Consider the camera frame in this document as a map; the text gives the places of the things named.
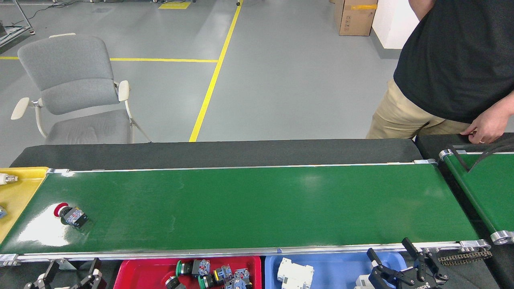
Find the black t-shirt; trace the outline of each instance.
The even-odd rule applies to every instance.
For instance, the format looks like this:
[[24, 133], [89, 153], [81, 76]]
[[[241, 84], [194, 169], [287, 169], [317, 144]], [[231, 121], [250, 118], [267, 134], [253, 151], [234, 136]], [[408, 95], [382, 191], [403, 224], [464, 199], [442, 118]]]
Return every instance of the black t-shirt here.
[[426, 112], [473, 122], [514, 90], [514, 0], [437, 0], [394, 80]]

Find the chair backrest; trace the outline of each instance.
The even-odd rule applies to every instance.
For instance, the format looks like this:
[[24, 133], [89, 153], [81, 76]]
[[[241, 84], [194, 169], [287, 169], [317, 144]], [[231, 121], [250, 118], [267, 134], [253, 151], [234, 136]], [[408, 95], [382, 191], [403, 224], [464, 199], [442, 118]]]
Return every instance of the chair backrest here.
[[105, 43], [88, 35], [64, 35], [21, 47], [18, 57], [53, 114], [119, 103]]

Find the hand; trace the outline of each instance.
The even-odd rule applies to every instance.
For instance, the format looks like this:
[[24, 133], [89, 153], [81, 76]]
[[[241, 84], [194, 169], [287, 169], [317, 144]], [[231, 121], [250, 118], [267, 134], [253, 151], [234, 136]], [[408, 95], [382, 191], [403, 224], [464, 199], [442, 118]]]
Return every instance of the hand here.
[[493, 105], [481, 113], [461, 135], [468, 135], [471, 143], [492, 143], [505, 132], [509, 116]]

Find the yellow tray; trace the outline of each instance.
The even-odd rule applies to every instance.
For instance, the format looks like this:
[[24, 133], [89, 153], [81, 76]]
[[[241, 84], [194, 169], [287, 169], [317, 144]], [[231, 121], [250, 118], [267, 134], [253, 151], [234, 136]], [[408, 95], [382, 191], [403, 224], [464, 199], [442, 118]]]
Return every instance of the yellow tray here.
[[0, 244], [38, 190], [47, 171], [46, 167], [0, 169], [0, 173], [18, 177], [15, 183], [0, 185], [0, 206], [7, 211], [7, 216], [0, 219]]

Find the blue bin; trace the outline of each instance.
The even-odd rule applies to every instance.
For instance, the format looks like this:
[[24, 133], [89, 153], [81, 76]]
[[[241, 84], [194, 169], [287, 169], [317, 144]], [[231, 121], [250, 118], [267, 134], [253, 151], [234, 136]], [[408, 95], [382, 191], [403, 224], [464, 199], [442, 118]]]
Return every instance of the blue bin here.
[[[403, 257], [395, 252], [378, 252], [382, 263], [395, 270], [407, 268]], [[280, 289], [282, 282], [277, 280], [277, 272], [282, 258], [293, 263], [314, 267], [311, 289], [353, 289], [359, 275], [371, 273], [371, 261], [366, 253], [334, 253], [266, 256], [264, 261], [264, 288]]]

